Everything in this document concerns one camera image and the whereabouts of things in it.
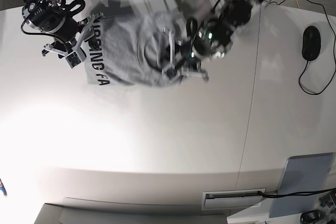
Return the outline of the black computer mouse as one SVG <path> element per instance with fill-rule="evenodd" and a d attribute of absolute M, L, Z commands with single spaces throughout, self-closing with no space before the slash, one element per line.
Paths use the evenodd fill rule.
<path fill-rule="evenodd" d="M 302 35 L 301 54 L 306 61 L 314 61 L 320 54 L 321 35 L 316 26 L 308 26 Z"/>

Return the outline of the blue orange tool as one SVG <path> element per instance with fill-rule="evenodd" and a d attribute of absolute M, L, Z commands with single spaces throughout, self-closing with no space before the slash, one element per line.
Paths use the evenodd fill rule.
<path fill-rule="evenodd" d="M 7 192 L 1 179 L 0 179 L 0 191 L 3 193 L 4 197 L 7 197 Z"/>

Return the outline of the grey laptop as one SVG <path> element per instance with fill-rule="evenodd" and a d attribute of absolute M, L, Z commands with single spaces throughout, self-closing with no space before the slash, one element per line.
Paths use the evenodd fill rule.
<path fill-rule="evenodd" d="M 289 158 L 280 180 L 278 194 L 285 195 L 300 191 L 321 190 L 332 161 L 333 153 Z M 289 196 L 275 199 L 269 213 L 269 218 L 306 212 L 312 208 L 315 200 L 316 196 Z"/>

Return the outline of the black gadget bottom right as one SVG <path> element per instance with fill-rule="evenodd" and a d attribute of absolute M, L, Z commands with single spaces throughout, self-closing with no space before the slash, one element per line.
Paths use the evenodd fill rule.
<path fill-rule="evenodd" d="M 311 211 L 307 211 L 301 214 L 300 223 L 301 224 L 312 224 L 317 223 L 325 217 L 325 214 L 318 210 L 314 209 Z"/>

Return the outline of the grey T-shirt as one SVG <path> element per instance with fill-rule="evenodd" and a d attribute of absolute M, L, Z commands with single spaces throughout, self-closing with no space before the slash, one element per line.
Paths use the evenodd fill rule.
<path fill-rule="evenodd" d="M 98 48 L 88 45 L 85 71 L 94 85 L 168 87 L 183 76 L 164 73 L 170 45 L 181 39 L 174 0 L 88 0 L 87 14 L 103 13 L 94 21 Z"/>

